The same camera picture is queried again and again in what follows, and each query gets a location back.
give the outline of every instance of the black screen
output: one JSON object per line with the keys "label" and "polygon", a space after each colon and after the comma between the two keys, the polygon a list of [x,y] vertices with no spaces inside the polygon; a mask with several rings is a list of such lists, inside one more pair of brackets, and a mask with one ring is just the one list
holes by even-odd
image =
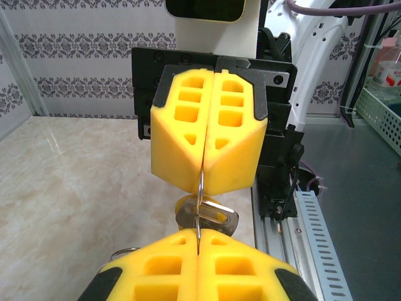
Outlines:
{"label": "black screen", "polygon": [[246,0],[165,0],[168,12],[179,18],[237,21]]}

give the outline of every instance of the floral pattern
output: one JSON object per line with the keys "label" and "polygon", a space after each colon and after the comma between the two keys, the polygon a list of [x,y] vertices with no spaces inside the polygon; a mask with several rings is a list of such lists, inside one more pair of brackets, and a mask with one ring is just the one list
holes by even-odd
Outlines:
{"label": "floral pattern", "polygon": [[355,32],[350,33],[349,36],[344,34],[330,53],[330,60],[353,58],[358,42],[359,36],[356,36]]}
{"label": "floral pattern", "polygon": [[7,88],[2,88],[0,92],[0,118],[16,108],[17,105],[21,105],[23,100],[24,97],[17,85],[12,83]]}
{"label": "floral pattern", "polygon": [[123,116],[123,115],[97,115],[97,114],[75,114],[75,113],[70,113],[70,114],[66,114],[66,113],[50,113],[49,114],[50,117],[75,117],[75,118],[103,118],[103,119],[137,119],[137,116]]}
{"label": "floral pattern", "polygon": [[1,0],[2,9],[85,9],[162,7],[164,0]]}
{"label": "floral pattern", "polygon": [[42,97],[133,98],[131,78],[35,78]]}
{"label": "floral pattern", "polygon": [[173,33],[15,35],[25,58],[128,58],[134,46],[175,49]]}
{"label": "floral pattern", "polygon": [[316,102],[318,104],[332,104],[333,102],[338,103],[340,101],[341,93],[344,89],[344,84],[340,85],[339,82],[323,82],[318,85],[313,93],[311,103]]}

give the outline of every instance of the black rubber edge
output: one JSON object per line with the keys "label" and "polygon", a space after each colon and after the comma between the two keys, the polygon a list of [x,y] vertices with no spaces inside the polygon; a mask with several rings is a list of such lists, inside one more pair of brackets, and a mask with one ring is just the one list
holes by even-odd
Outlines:
{"label": "black rubber edge", "polygon": [[290,301],[318,301],[299,275],[283,268],[274,272]]}
{"label": "black rubber edge", "polygon": [[268,117],[268,102],[266,100],[266,86],[264,75],[257,70],[237,68],[237,60],[228,56],[220,56],[217,59],[215,72],[227,69],[230,74],[236,74],[253,86],[253,110],[256,120],[264,120]]}
{"label": "black rubber edge", "polygon": [[97,274],[78,301],[107,301],[122,272],[115,267]]}
{"label": "black rubber edge", "polygon": [[153,105],[158,108],[163,108],[165,106],[175,75],[189,70],[201,68],[213,71],[213,67],[207,65],[166,65],[164,67],[162,77],[160,77],[160,82],[153,99]]}

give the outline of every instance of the yellow foam block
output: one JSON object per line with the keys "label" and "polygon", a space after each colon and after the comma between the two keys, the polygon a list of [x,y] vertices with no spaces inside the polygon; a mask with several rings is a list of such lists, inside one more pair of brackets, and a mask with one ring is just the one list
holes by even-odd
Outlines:
{"label": "yellow foam block", "polygon": [[214,74],[204,152],[206,194],[252,186],[267,124],[254,118],[250,83],[227,70]]}
{"label": "yellow foam block", "polygon": [[199,255],[195,231],[187,229],[107,264],[98,276],[122,269],[107,301],[289,300],[274,271],[297,274],[294,268],[217,231],[201,231]]}
{"label": "yellow foam block", "polygon": [[107,301],[191,301],[197,291],[197,242],[182,230],[102,268],[123,270]]}
{"label": "yellow foam block", "polygon": [[174,77],[166,104],[150,109],[152,174],[189,193],[197,191],[214,72]]}

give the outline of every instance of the patterned wall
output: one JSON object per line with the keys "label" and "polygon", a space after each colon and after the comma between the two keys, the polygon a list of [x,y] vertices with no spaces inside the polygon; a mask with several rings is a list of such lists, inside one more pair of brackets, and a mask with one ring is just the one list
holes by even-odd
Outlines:
{"label": "patterned wall", "polygon": [[[132,119],[131,47],[176,47],[163,2],[1,0],[0,6],[52,116]],[[361,25],[356,20],[328,58],[310,113],[336,111]]]}
{"label": "patterned wall", "polygon": [[31,111],[0,53],[0,140],[30,116]]}

